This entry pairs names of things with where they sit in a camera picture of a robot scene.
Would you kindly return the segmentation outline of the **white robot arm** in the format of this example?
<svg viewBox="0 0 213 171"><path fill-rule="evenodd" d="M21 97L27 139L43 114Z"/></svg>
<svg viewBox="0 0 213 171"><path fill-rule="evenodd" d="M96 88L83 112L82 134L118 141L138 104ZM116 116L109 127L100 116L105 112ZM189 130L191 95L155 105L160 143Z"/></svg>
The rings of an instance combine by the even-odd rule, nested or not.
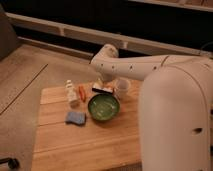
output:
<svg viewBox="0 0 213 171"><path fill-rule="evenodd" d="M213 59L155 55L120 58L106 44L91 65L140 80L138 122L143 171L211 171Z"/></svg>

